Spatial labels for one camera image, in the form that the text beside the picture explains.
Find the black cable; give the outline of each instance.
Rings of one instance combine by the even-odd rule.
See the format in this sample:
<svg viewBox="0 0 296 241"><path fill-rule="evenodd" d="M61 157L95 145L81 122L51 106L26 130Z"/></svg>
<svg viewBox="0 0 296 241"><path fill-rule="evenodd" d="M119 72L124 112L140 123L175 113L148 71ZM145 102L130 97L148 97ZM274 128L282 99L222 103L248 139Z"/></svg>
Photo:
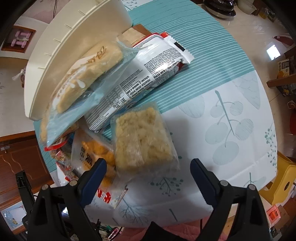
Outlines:
<svg viewBox="0 0 296 241"><path fill-rule="evenodd" d="M113 239L115 239L116 237L117 237L117 235L119 235L120 234L120 231L121 231L121 229L122 229L122 227L120 227L120 229L119 229L119 231L118 231L118 233L112 238L112 239L110 239L110 241L112 241Z"/></svg>
<svg viewBox="0 0 296 241"><path fill-rule="evenodd" d="M53 17L54 18L54 14L55 14L55 11L57 9L57 0L55 0L55 3L54 3L54 10L53 10Z"/></svg>

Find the white bowl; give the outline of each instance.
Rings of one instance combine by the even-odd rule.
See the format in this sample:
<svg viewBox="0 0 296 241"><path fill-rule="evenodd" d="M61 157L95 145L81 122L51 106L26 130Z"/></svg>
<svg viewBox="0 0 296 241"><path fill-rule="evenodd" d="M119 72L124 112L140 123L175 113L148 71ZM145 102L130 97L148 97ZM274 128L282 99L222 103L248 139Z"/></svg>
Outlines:
<svg viewBox="0 0 296 241"><path fill-rule="evenodd" d="M237 6L241 11L250 15L252 12L257 10L257 8L251 4L248 0L238 0Z"/></svg>

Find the black pot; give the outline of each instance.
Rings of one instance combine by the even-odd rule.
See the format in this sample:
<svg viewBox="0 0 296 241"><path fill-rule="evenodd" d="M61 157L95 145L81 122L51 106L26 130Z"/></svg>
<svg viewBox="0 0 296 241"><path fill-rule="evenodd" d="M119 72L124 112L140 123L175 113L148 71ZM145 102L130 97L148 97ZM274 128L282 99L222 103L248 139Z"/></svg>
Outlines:
<svg viewBox="0 0 296 241"><path fill-rule="evenodd" d="M234 2L232 0L204 0L204 3L209 7L230 13L234 9Z"/></svg>

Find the white food wrapper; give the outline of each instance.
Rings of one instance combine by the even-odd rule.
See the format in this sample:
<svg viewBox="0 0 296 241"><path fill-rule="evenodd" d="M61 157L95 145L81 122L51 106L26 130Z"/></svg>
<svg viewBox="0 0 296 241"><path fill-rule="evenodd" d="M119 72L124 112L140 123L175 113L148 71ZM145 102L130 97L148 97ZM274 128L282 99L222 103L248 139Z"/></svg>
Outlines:
<svg viewBox="0 0 296 241"><path fill-rule="evenodd" d="M90 130L100 131L108 126L114 114L132 107L194 59L188 50L167 33L151 34L134 48L140 50L120 80L100 104L85 115Z"/></svg>

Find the packaged snack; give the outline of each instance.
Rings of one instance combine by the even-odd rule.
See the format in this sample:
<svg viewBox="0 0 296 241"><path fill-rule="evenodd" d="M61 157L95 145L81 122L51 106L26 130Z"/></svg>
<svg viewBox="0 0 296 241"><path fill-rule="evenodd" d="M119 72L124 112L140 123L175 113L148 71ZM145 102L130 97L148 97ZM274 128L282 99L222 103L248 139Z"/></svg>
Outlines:
<svg viewBox="0 0 296 241"><path fill-rule="evenodd" d="M134 41L126 34L124 36L127 39ZM135 105L154 88L174 76L184 64L189 64L194 59L188 50L166 32L150 34L133 47L139 49L137 56L112 90L85 114L90 130L100 131L109 125L113 115Z"/></svg>
<svg viewBox="0 0 296 241"><path fill-rule="evenodd" d="M78 176L91 169L99 158L106 160L107 171L97 195L104 202L116 208L127 189L116 175L113 150L109 143L104 143L103 138L100 139L99 135L96 134L94 140L84 130L78 129L75 132L71 156L71 164Z"/></svg>
<svg viewBox="0 0 296 241"><path fill-rule="evenodd" d="M104 39L72 65L53 92L42 119L45 146L101 101L137 52L119 41Z"/></svg>
<svg viewBox="0 0 296 241"><path fill-rule="evenodd" d="M176 150L155 102L113 116L111 130L119 175L179 169Z"/></svg>

